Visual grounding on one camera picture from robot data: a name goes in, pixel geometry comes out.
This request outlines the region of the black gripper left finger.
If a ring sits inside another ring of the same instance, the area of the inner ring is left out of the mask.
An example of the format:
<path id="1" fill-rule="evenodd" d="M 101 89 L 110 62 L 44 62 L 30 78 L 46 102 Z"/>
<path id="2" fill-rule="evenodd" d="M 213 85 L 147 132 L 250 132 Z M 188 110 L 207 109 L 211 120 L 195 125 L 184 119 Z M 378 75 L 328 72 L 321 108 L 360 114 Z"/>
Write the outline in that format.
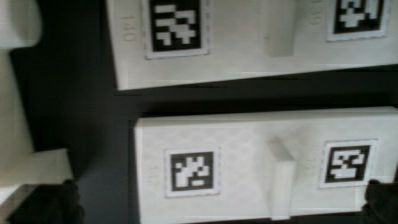
<path id="1" fill-rule="evenodd" d="M 35 187 L 5 224 L 83 224 L 80 192 L 71 180 Z"/>

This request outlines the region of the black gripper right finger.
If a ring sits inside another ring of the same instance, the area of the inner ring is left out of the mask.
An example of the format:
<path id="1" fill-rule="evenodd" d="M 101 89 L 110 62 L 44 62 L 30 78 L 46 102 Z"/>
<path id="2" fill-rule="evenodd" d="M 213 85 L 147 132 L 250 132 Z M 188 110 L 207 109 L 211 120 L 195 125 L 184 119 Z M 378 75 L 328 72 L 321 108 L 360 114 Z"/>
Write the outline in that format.
<path id="1" fill-rule="evenodd" d="M 398 224 L 398 183 L 367 182 L 360 224 Z"/>

